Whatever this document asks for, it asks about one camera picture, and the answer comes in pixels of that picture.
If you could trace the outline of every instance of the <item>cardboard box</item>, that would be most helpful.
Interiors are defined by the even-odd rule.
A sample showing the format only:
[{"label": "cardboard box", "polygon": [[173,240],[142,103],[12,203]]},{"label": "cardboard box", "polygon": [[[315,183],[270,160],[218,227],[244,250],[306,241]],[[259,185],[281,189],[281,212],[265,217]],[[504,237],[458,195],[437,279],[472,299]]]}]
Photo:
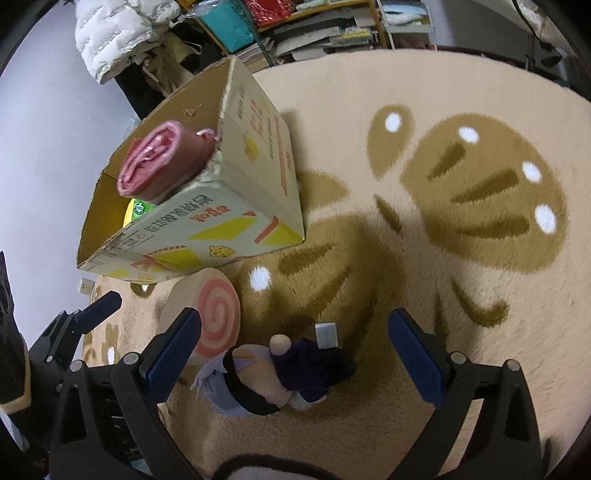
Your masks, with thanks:
[{"label": "cardboard box", "polygon": [[[117,176],[131,138],[165,120],[222,137],[206,169],[181,192],[121,228],[128,198]],[[289,131],[237,57],[228,57],[167,98],[100,174],[82,230],[81,270],[154,283],[304,240]]]}]

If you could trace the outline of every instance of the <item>beige cloth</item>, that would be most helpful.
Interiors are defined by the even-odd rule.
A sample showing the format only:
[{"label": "beige cloth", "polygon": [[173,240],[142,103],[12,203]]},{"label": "beige cloth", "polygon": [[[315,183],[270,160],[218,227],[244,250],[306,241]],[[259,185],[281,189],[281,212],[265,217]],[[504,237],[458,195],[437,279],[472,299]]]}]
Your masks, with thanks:
[{"label": "beige cloth", "polygon": [[[258,452],[387,478],[432,412],[386,336],[405,306],[448,350],[520,361],[555,464],[591,413],[591,105],[506,64],[431,51],[335,54],[256,78],[290,128],[307,239],[221,269],[241,298],[239,342],[335,321],[358,371],[309,412],[226,419],[186,368],[167,417],[182,451],[208,475]],[[270,282],[255,291],[256,268]],[[140,351],[173,284],[141,299],[99,280],[96,294],[118,290],[124,306],[85,359]]]}]

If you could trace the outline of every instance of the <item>electrical socket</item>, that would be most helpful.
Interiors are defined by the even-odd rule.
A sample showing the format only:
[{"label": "electrical socket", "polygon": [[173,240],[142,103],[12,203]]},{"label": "electrical socket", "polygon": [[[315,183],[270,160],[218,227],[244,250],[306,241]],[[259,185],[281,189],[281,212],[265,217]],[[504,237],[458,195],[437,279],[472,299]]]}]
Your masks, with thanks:
[{"label": "electrical socket", "polygon": [[90,295],[94,287],[95,283],[92,280],[88,280],[88,278],[80,280],[80,293]]}]

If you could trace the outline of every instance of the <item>white puffer jacket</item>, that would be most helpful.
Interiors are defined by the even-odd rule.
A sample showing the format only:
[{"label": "white puffer jacket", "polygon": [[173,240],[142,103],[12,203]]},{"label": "white puffer jacket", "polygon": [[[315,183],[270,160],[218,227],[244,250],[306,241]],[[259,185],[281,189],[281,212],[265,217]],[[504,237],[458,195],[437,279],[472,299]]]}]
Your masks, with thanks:
[{"label": "white puffer jacket", "polygon": [[76,48],[99,83],[160,42],[180,15],[174,0],[76,0]]}]

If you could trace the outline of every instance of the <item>plush doll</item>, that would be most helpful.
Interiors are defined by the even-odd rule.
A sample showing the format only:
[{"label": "plush doll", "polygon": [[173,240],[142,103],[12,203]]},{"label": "plush doll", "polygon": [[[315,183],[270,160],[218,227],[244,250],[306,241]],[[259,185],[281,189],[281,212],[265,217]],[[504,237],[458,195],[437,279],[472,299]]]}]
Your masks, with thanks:
[{"label": "plush doll", "polygon": [[306,410],[354,373],[355,363],[340,347],[274,335],[268,348],[241,345],[220,353],[203,365],[191,388],[224,416],[263,416],[286,404]]}]

